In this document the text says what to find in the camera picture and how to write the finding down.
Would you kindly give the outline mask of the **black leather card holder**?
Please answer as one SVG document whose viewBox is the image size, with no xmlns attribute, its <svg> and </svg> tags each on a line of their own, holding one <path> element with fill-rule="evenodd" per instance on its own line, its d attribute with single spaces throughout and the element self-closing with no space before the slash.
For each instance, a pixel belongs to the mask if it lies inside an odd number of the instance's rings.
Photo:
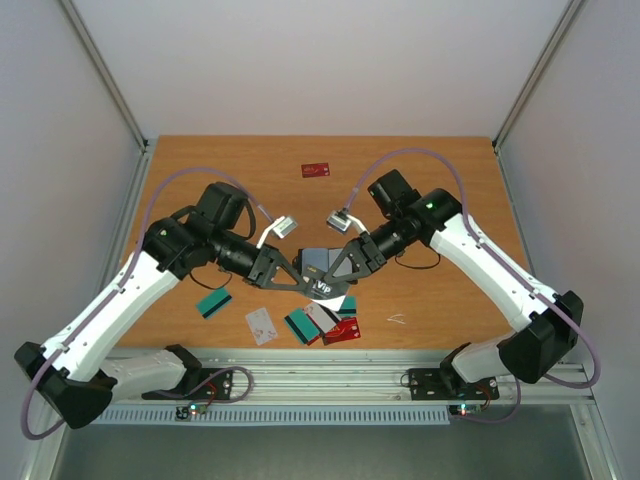
<svg viewBox="0 0 640 480">
<path fill-rule="evenodd" d="M 340 248 L 304 248 L 299 249 L 297 255 L 294 257 L 292 261 L 292 265 L 294 268 L 301 274 L 301 276 L 306 276 L 306 271 L 308 268 L 315 268 L 318 271 L 322 271 L 323 273 L 328 271 L 329 268 L 329 257 L 330 251 L 332 249 L 340 249 Z M 322 279 L 322 274 L 317 274 L 314 276 L 314 279 Z"/>
</svg>

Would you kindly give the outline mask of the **black VIP card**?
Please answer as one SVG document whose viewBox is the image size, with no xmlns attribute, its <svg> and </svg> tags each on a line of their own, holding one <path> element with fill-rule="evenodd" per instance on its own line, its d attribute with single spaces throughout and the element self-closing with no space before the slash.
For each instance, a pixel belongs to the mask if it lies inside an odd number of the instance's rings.
<svg viewBox="0 0 640 480">
<path fill-rule="evenodd" d="M 344 297 L 350 288 L 348 282 L 327 283 L 323 279 L 310 278 L 305 295 L 312 300 L 329 301 Z"/>
</svg>

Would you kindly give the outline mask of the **white floral VIP card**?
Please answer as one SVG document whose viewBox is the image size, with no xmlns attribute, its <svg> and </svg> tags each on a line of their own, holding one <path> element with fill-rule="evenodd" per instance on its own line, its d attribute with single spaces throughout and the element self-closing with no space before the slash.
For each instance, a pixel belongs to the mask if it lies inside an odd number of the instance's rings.
<svg viewBox="0 0 640 480">
<path fill-rule="evenodd" d="M 248 313 L 245 319 L 251 335 L 258 346 L 278 338 L 277 330 L 266 308 L 262 307 Z"/>
</svg>

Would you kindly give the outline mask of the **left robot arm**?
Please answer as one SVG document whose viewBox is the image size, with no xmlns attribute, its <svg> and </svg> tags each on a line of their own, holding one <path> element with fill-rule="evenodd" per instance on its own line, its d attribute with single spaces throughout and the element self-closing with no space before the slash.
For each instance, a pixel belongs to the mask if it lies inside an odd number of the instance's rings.
<svg viewBox="0 0 640 480">
<path fill-rule="evenodd" d="M 114 280 L 74 321 L 43 344 L 18 348 L 14 358 L 31 381 L 30 391 L 73 429 L 90 424 L 120 399 L 195 395 L 206 382 L 202 365 L 180 345 L 122 363 L 107 357 L 150 306 L 208 263 L 260 289 L 305 290 L 278 249 L 234 233 L 250 208 L 247 193 L 216 182 L 196 204 L 154 222 Z"/>
</svg>

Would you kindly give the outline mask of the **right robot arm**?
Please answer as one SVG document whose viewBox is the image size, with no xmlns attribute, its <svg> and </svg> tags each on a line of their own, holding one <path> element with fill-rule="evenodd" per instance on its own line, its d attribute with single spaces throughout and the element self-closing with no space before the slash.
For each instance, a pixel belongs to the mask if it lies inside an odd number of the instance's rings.
<svg viewBox="0 0 640 480">
<path fill-rule="evenodd" d="M 572 291 L 558 294 L 522 269 L 448 191 L 435 189 L 422 195 L 392 170 L 371 184 L 368 192 L 386 221 L 367 231 L 347 209 L 332 212 L 327 219 L 330 228 L 345 233 L 354 227 L 358 235 L 339 256 L 350 261 L 352 274 L 337 275 L 338 266 L 332 264 L 323 282 L 366 278 L 421 242 L 478 286 L 510 327 L 508 334 L 493 340 L 463 344 L 441 361 L 439 375 L 447 393 L 463 396 L 476 382 L 500 375 L 534 384 L 575 347 L 582 300 Z"/>
</svg>

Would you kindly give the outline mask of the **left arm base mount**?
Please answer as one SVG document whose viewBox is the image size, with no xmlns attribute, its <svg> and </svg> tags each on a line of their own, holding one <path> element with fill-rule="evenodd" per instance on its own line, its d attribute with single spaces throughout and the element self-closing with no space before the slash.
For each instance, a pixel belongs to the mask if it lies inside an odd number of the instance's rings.
<svg viewBox="0 0 640 480">
<path fill-rule="evenodd" d="M 233 371 L 222 368 L 207 368 L 185 347 L 174 344 L 164 351 L 176 356 L 186 372 L 179 383 L 169 390 L 143 393 L 144 400 L 214 400 L 227 401 L 233 385 Z"/>
</svg>

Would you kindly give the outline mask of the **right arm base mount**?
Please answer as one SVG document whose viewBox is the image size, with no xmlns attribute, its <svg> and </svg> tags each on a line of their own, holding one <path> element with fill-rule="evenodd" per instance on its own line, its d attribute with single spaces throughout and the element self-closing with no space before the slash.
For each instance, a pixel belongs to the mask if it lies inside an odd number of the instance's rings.
<svg viewBox="0 0 640 480">
<path fill-rule="evenodd" d="M 462 352 L 467 342 L 450 352 L 437 368 L 411 368 L 405 372 L 407 388 L 412 400 L 424 401 L 480 401 L 500 398 L 496 379 L 484 378 L 476 383 L 467 383 L 455 372 L 453 358 Z"/>
</svg>

